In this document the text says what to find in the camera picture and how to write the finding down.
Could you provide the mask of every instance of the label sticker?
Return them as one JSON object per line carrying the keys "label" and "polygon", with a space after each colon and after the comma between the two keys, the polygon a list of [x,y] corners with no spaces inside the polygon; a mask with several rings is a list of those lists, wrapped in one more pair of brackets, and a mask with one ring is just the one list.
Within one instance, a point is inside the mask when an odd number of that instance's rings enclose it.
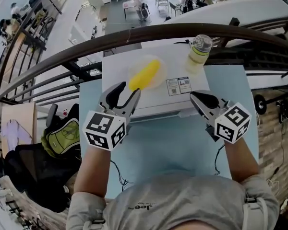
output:
{"label": "label sticker", "polygon": [[181,94],[177,79],[168,79],[167,86],[168,86],[168,94],[170,96]]}
{"label": "label sticker", "polygon": [[182,94],[192,92],[190,80],[188,77],[178,78],[178,84]]}

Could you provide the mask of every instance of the green backpack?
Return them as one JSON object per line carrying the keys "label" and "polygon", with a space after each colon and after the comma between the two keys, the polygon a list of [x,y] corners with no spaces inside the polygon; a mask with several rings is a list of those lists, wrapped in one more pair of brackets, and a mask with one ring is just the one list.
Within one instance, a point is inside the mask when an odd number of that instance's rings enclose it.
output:
{"label": "green backpack", "polygon": [[45,129],[41,143],[51,157],[64,158],[66,152],[80,144],[79,121],[76,118],[72,118],[61,128],[48,134],[47,129]]}

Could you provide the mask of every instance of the bottle with yellow liquid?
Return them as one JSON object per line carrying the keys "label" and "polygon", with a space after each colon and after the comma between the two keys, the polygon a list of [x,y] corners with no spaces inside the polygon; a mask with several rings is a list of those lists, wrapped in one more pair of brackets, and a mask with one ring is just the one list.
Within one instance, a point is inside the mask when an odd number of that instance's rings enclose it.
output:
{"label": "bottle with yellow liquid", "polygon": [[192,41],[192,47],[188,54],[186,69],[191,73],[198,73],[209,57],[213,43],[206,35],[197,35]]}

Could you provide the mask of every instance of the caster wheel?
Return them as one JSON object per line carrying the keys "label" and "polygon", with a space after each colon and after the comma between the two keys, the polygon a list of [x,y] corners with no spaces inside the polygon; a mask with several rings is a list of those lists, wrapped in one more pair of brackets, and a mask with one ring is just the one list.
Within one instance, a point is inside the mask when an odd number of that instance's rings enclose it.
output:
{"label": "caster wheel", "polygon": [[262,95],[258,94],[254,97],[254,104],[255,104],[255,109],[259,115],[265,114],[267,110],[267,105]]}

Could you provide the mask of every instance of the light blue tabletop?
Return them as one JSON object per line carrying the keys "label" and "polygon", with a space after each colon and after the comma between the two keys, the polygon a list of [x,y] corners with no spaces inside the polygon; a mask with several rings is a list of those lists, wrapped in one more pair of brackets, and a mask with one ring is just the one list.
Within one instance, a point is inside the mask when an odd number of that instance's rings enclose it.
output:
{"label": "light blue tabletop", "polygon": [[[252,119],[244,138],[258,161],[258,133],[252,93],[243,66],[205,66],[210,90],[224,99],[240,102]],[[80,127],[89,110],[94,110],[101,95],[101,80],[80,85]],[[206,123],[199,115],[171,117],[132,124],[123,143],[111,153],[121,175],[130,182],[140,182],[154,175],[174,171],[189,171],[193,175],[215,174],[214,161],[223,141],[214,142],[205,131]],[[87,142],[80,132],[81,152],[84,156]],[[230,178],[225,150],[217,159],[221,176]],[[110,168],[106,198],[115,198],[121,192],[118,172]]]}

